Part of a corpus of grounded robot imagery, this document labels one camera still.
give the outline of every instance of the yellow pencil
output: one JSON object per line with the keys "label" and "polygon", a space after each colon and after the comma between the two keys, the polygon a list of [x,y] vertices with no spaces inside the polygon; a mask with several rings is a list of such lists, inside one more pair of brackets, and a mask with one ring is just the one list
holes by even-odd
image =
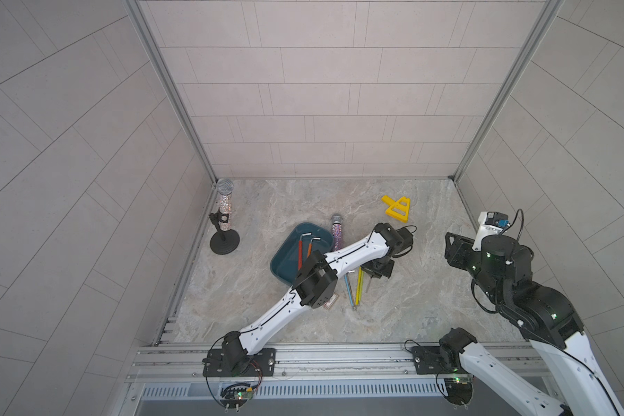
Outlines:
{"label": "yellow pencil", "polygon": [[356,285],[356,306],[361,302],[361,292],[363,291],[363,269],[358,268],[358,284]]}

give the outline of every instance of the black mounting plate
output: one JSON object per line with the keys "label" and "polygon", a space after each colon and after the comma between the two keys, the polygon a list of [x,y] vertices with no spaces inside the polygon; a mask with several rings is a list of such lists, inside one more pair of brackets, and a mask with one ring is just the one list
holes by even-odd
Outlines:
{"label": "black mounting plate", "polygon": [[[203,368],[204,377],[231,377],[231,369],[229,369],[228,366],[226,366],[226,364],[222,361],[222,350],[220,348],[208,351],[206,359],[208,360],[208,363]],[[257,354],[253,355],[252,359],[257,362],[259,367],[261,367],[261,370],[263,371],[261,375],[263,377],[273,376],[275,366],[269,365],[268,361],[273,359],[273,362],[275,362],[275,348],[263,348]],[[248,369],[239,377],[257,376],[257,370],[249,365]]]}
{"label": "black mounting plate", "polygon": [[411,347],[411,353],[414,355],[416,374],[440,374],[449,372],[441,366],[439,345]]}

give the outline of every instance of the metal vent grille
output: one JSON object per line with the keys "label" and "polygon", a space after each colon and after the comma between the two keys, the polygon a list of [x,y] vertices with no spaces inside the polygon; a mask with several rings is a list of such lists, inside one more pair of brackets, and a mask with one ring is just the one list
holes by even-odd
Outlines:
{"label": "metal vent grille", "polygon": [[190,383],[149,383],[144,388],[142,397],[159,397],[161,399],[185,397],[189,388]]}
{"label": "metal vent grille", "polygon": [[[213,393],[233,382],[210,383]],[[371,379],[371,380],[272,380],[264,381],[255,399],[342,398],[342,397],[426,397],[447,395],[442,380],[437,387],[434,379]],[[147,383],[142,400],[205,400],[210,399],[205,383]]]}

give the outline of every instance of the yellow plastic object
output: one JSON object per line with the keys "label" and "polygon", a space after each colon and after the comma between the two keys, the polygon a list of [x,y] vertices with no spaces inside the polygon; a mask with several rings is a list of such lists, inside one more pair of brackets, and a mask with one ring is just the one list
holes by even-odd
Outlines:
{"label": "yellow plastic object", "polygon": [[390,196],[383,195],[381,200],[389,206],[386,210],[386,215],[402,222],[407,222],[409,220],[409,204],[411,200],[408,197],[403,196],[397,201],[394,201]]}

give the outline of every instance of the marble floor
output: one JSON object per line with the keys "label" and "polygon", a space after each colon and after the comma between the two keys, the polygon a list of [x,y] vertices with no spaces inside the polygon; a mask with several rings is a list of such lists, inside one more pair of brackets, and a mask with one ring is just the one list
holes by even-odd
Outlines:
{"label": "marble floor", "polygon": [[[395,260],[391,279],[373,279],[352,311],[343,280],[339,299],[301,315],[271,340],[304,342],[438,341],[462,327],[480,341],[522,341],[504,318],[479,309],[469,275],[444,260],[444,235],[473,236],[465,208],[450,180],[236,180],[233,228],[241,236],[231,254],[208,247],[209,225],[177,319],[176,342],[213,342],[266,312],[287,291],[270,261],[293,227],[313,222],[327,229],[334,212],[344,217],[345,245],[365,237],[387,216],[381,196],[411,199],[408,224],[418,227],[413,251]],[[353,289],[356,275],[350,275]],[[484,304],[488,301],[479,297]]]}

